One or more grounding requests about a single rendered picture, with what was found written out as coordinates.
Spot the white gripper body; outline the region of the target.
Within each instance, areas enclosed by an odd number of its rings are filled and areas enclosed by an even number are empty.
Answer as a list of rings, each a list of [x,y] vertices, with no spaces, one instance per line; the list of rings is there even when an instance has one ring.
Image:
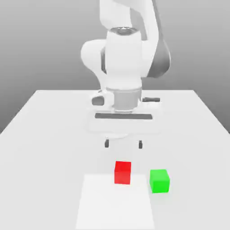
[[[161,124],[162,116],[155,112],[115,114],[91,111],[87,116],[87,130],[105,139],[158,134]]]

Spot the small red cube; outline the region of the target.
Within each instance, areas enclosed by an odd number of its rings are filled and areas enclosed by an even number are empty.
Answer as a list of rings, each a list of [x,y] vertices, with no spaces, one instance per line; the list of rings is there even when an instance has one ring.
[[[129,185],[131,181],[131,162],[116,161],[114,169],[115,184]]]

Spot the small green cube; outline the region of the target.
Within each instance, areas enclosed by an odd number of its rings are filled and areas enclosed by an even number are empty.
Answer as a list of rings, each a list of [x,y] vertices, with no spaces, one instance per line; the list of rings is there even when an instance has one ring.
[[[150,170],[150,187],[152,193],[168,193],[170,177],[166,169]]]

